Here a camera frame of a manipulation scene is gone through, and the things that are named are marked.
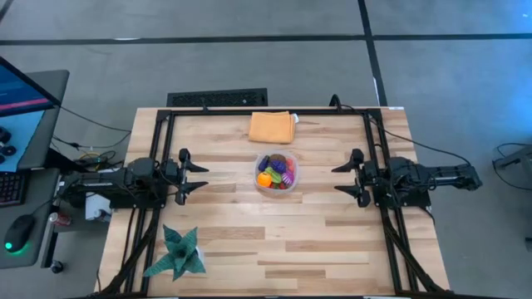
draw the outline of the folded cloth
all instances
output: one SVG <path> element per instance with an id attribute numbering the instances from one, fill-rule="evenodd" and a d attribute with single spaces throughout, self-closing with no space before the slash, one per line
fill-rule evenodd
<path id="1" fill-rule="evenodd" d="M 289 144 L 293 141 L 295 121 L 288 111 L 254 112 L 249 125 L 249 140 Z"/>

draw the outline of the green plant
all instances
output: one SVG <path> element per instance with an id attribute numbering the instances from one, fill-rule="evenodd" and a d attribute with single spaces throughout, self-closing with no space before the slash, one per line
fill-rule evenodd
<path id="1" fill-rule="evenodd" d="M 150 277 L 164 270 L 174 269 L 173 281 L 175 281 L 185 271 L 205 273 L 205 267 L 196 251 L 198 228 L 189 231 L 184 237 L 165 225 L 163 225 L 163 229 L 165 230 L 165 245 L 168 248 L 168 253 L 147 268 L 144 276 Z"/>

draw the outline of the concrete floor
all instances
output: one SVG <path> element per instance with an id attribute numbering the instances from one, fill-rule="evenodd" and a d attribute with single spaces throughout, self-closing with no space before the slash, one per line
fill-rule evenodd
<path id="1" fill-rule="evenodd" d="M 531 1 L 367 0 L 367 9 L 374 34 L 532 32 Z M 15 0 L 0 40 L 362 34 L 360 20 L 353 0 Z M 441 188 L 431 195 L 451 288 L 459 293 L 532 293 L 532 252 L 524 245 L 532 236 L 530 192 L 502 183 L 490 164 L 496 145 L 532 141 L 531 45 L 376 42 L 388 104 L 406 107 L 414 139 L 464 155 L 485 184 L 472 193 Z M 175 91 L 267 87 L 270 105 L 324 105 L 332 93 L 351 105 L 377 104 L 365 42 L 13 46 L 0 53 L 23 71 L 69 70 L 63 105 L 121 128 L 131 127 L 136 108 L 163 106 Z M 56 135 L 84 145 L 121 137 L 66 113 Z M 123 156 L 126 144 L 116 150 Z M 427 165 L 460 162 L 417 153 Z M 532 187 L 518 168 L 503 175 Z M 91 292 L 105 237 L 60 236 L 57 256 L 70 265 L 61 275 L 38 267 L 0 271 L 3 297 Z"/>

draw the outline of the monitor screen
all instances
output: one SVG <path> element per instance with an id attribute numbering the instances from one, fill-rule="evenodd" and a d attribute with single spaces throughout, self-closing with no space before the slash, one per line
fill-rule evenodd
<path id="1" fill-rule="evenodd" d="M 0 116 L 52 108 L 55 98 L 2 59 L 0 63 Z"/>

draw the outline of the wooden tabletop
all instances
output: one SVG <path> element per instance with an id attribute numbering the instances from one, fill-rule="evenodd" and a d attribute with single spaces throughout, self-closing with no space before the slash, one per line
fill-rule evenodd
<path id="1" fill-rule="evenodd" d="M 126 162 L 148 156 L 156 111 L 137 111 Z M 410 137 L 404 110 L 382 108 L 382 114 L 387 130 Z M 359 208 L 354 198 L 333 189 L 353 184 L 353 172 L 331 173 L 347 162 L 352 149 L 361 149 L 369 158 L 362 117 L 300 115 L 299 119 L 294 142 L 274 145 L 248 141 L 249 116 L 176 118 L 171 156 L 177 160 L 179 150 L 188 148 L 192 161 L 210 170 L 189 174 L 189 181 L 209 184 L 194 191 L 185 206 L 169 201 L 162 210 L 154 261 L 167 253 L 163 224 L 180 233 L 198 227 L 207 273 L 188 273 L 172 282 L 172 271 L 162 272 L 150 279 L 149 296 L 393 293 L 378 209 L 373 204 Z M 157 159 L 165 125 L 162 132 Z M 373 132 L 378 140 L 375 127 Z M 412 143 L 387 139 L 392 156 L 416 159 Z M 272 197 L 254 187 L 255 160 L 267 150 L 287 150 L 298 157 L 300 180 L 289 195 Z M 102 286 L 120 269 L 130 212 L 113 213 L 101 259 Z M 432 220 L 419 208 L 403 212 L 412 253 L 434 281 L 447 288 Z M 398 259 L 407 289 L 401 254 Z M 138 264 L 134 290 L 140 289 L 144 257 Z"/>

